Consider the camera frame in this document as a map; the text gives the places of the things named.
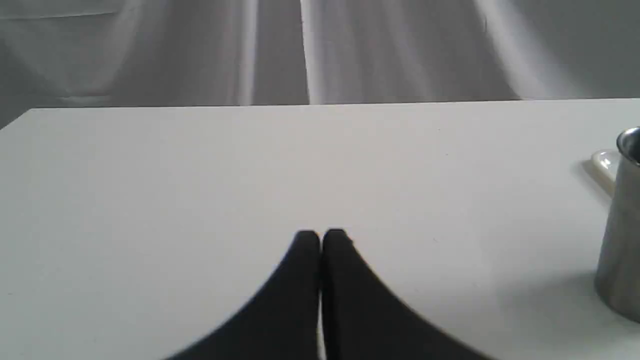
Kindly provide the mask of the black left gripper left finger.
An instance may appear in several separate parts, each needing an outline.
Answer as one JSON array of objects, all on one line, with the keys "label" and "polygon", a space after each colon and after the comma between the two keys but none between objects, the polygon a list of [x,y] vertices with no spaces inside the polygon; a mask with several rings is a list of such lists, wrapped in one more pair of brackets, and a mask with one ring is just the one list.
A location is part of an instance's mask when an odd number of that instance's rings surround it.
[{"label": "black left gripper left finger", "polygon": [[252,298],[174,360],[317,360],[321,242],[299,231]]}]

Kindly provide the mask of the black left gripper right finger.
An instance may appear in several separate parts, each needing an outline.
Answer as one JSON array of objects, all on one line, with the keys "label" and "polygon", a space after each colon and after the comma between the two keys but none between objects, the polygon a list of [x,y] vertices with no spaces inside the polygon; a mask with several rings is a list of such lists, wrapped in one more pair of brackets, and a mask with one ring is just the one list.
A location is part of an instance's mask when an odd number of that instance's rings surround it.
[{"label": "black left gripper right finger", "polygon": [[483,359],[405,305],[341,228],[322,239],[321,317],[328,360]]}]

